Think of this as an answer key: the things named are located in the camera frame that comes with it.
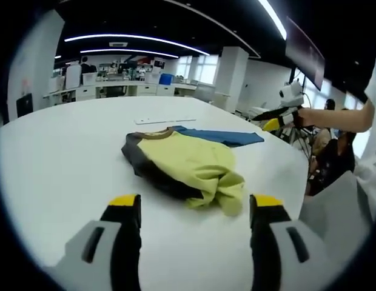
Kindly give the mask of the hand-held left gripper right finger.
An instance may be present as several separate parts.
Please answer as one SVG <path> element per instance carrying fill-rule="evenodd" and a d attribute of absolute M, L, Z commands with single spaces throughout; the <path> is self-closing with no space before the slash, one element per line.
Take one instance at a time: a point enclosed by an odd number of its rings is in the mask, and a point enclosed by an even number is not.
<path fill-rule="evenodd" d="M 292 220 L 282 201 L 250 195 L 252 290 L 324 290 L 331 262 L 321 238 Z"/>

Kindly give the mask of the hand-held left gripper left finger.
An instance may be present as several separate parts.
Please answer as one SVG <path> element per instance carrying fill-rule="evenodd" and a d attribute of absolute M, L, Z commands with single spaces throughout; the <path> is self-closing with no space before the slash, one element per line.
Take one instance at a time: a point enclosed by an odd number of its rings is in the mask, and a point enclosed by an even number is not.
<path fill-rule="evenodd" d="M 140 290 L 140 230 L 141 196 L 111 200 L 99 220 L 66 242 L 53 279 L 64 290 Z"/>

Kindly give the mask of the person's right hand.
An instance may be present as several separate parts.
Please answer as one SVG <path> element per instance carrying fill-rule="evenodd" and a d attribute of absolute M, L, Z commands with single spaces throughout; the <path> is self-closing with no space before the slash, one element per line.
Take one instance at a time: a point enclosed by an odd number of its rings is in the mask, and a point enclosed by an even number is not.
<path fill-rule="evenodd" d="M 294 125 L 297 128 L 310 127 L 315 125 L 317 120 L 316 113 L 317 111 L 315 109 L 298 109 L 295 112 Z"/>

